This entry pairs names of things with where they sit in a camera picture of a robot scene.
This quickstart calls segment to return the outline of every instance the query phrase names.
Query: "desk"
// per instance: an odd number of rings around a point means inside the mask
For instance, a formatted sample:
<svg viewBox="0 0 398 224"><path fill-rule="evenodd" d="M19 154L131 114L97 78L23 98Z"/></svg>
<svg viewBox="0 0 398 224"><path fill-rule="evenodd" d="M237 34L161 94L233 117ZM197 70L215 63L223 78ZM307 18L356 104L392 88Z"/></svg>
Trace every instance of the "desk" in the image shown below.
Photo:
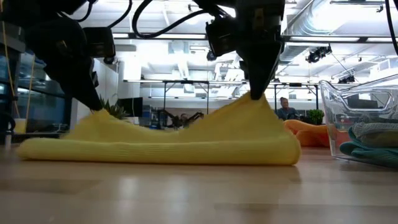
<svg viewBox="0 0 398 224"><path fill-rule="evenodd" d="M7 224L384 224L397 172L308 150L295 167L159 166L0 159Z"/></svg>

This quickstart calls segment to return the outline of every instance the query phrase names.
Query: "ceiling duct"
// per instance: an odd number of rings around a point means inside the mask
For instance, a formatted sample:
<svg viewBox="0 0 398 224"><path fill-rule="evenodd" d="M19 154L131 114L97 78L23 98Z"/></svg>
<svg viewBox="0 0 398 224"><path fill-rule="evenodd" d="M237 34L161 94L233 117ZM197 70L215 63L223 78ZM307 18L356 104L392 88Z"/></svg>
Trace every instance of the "ceiling duct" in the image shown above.
<svg viewBox="0 0 398 224"><path fill-rule="evenodd" d="M344 16L331 5L330 0L312 0L288 24L284 35L329 35L346 22ZM307 50L308 46L285 46L281 61L293 58Z"/></svg>

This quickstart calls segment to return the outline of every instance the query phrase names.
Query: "spiky plant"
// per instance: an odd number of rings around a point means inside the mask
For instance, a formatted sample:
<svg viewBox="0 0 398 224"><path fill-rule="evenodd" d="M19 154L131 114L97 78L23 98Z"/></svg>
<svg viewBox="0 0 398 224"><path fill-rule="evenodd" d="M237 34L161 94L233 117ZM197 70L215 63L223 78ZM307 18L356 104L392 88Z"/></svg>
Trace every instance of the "spiky plant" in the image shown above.
<svg viewBox="0 0 398 224"><path fill-rule="evenodd" d="M122 106L119 106L117 104L116 105L111 105L109 103L109 100L105 101L105 99L102 98L102 96L100 96L99 99L101 100L102 107L104 109L106 109L106 111L110 115L114 116L117 119L123 119L123 118L125 118L127 116L127 113L125 112L125 110L124 110L124 108Z"/></svg>

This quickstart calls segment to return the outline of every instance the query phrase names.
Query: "yellow rope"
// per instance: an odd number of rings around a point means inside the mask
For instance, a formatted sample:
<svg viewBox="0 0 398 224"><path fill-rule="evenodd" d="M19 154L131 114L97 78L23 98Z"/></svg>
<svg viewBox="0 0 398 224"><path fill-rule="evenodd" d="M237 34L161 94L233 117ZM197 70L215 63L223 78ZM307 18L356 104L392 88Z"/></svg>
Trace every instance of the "yellow rope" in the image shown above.
<svg viewBox="0 0 398 224"><path fill-rule="evenodd" d="M29 118L30 94L32 93L32 82L33 82L33 74L34 74L34 69L35 69L35 60L36 60L36 56L33 55L32 72L30 73L30 82L29 82L29 94L27 97L27 106L26 106L25 133L26 133L26 127L27 127L27 119Z"/></svg>
<svg viewBox="0 0 398 224"><path fill-rule="evenodd" d="M2 8L2 1L0 2L0 12L2 12L3 8ZM8 78L10 79L10 87L11 87L11 93L12 96L15 96L15 91L14 91L14 85L12 83L12 77L11 77L11 69L10 69L10 63L9 63L9 57L8 57L8 49L7 49L7 35L6 35L6 23L4 21L2 21L2 37L3 37L3 41L4 41L4 50L6 53L6 63L7 63L7 71L8 71ZM20 118L19 116L19 110L18 110L18 104L17 101L15 101L14 99L12 99L14 102L14 106L15 106L15 111L17 112L17 117Z"/></svg>

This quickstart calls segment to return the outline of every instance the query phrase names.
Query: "orange fabric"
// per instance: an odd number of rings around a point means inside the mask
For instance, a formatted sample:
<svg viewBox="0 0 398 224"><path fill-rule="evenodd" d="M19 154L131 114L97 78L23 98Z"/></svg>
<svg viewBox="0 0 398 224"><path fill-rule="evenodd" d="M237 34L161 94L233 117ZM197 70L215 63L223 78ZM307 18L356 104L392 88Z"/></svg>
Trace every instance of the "orange fabric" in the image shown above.
<svg viewBox="0 0 398 224"><path fill-rule="evenodd" d="M298 120L284 121L285 129L296 135L302 147L330 147L326 125L312 125Z"/></svg>

